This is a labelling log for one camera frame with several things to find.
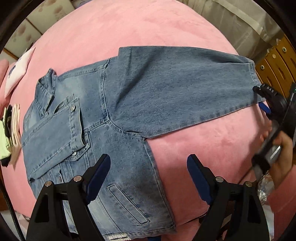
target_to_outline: white curtain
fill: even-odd
[[[180,0],[229,40],[239,55],[255,61],[284,34],[275,21],[253,0]]]

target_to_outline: welt pocket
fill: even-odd
[[[118,187],[116,184],[110,185],[107,189],[111,192],[113,197],[120,203],[123,209],[131,215],[140,225],[146,224],[149,220],[139,210],[139,208],[132,202],[132,200]]]

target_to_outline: black clamp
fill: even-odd
[[[209,210],[193,240],[216,241],[223,233],[227,206],[234,203],[224,241],[269,241],[264,211],[251,182],[228,183],[215,177],[195,154],[187,159],[187,168],[202,200]]]
[[[109,170],[110,157],[103,154],[83,176],[56,185],[47,181],[33,209],[27,241],[104,241],[87,205],[97,197]],[[78,234],[69,231],[63,200],[69,201]]]
[[[287,99],[267,84],[262,84],[260,87],[254,86],[253,91],[266,98],[268,107],[262,102],[259,103],[259,107],[272,120],[273,127],[261,148],[252,158],[255,176],[257,180],[260,180],[280,155],[281,146],[273,145],[273,140],[279,132],[284,131],[293,140],[293,146],[295,145],[296,83],[291,84]]]

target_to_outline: denim jacket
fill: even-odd
[[[106,240],[174,231],[146,138],[254,102],[260,82],[241,56],[193,47],[124,47],[118,56],[40,78],[22,135],[29,184],[68,182],[106,153],[111,168],[90,212]],[[75,232],[64,202],[70,231]]]

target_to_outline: person's hand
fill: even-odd
[[[269,132],[266,131],[260,136],[261,142],[267,138],[268,133]],[[281,153],[277,161],[269,170],[271,178],[274,182],[274,188],[276,189],[292,169],[293,142],[286,133],[281,131],[276,139],[274,139],[273,144],[281,146]]]

